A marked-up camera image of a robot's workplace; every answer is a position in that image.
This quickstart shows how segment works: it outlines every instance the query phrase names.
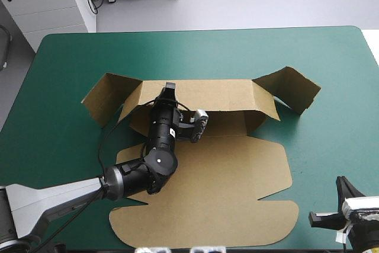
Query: white cabinet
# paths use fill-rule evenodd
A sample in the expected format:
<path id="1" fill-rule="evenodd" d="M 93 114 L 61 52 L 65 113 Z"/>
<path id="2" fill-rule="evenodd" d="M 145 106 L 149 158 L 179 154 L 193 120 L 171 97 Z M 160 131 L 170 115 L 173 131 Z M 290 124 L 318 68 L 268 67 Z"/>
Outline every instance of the white cabinet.
<path id="1" fill-rule="evenodd" d="M 48 34 L 96 32 L 87 0 L 1 0 L 34 51 Z"/>

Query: green tabletop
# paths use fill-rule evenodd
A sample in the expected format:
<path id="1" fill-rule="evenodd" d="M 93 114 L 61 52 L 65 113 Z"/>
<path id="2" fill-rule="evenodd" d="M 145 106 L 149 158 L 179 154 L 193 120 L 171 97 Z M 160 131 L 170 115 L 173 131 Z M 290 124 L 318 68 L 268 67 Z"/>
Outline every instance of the green tabletop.
<path id="1" fill-rule="evenodd" d="M 109 126 L 101 130 L 81 100 L 105 72 L 141 79 L 257 78 L 286 65 L 322 90 L 301 117 L 278 103 L 281 122 L 269 119 L 252 133 L 283 144 L 288 156 L 293 186 L 269 199 L 293 200 L 300 208 L 290 235 L 260 248 L 340 248 L 333 231 L 311 229 L 307 216 L 336 210 L 338 175 L 379 195 L 379 69 L 356 27 L 49 35 L 0 133 L 0 184 L 39 188 L 100 174 L 97 146 Z M 122 126 L 105 147 L 105 163 L 142 141 Z M 127 248 L 108 214 L 128 204 L 98 201 L 55 240 L 71 249 Z M 48 233 L 66 219 L 53 222 Z"/>

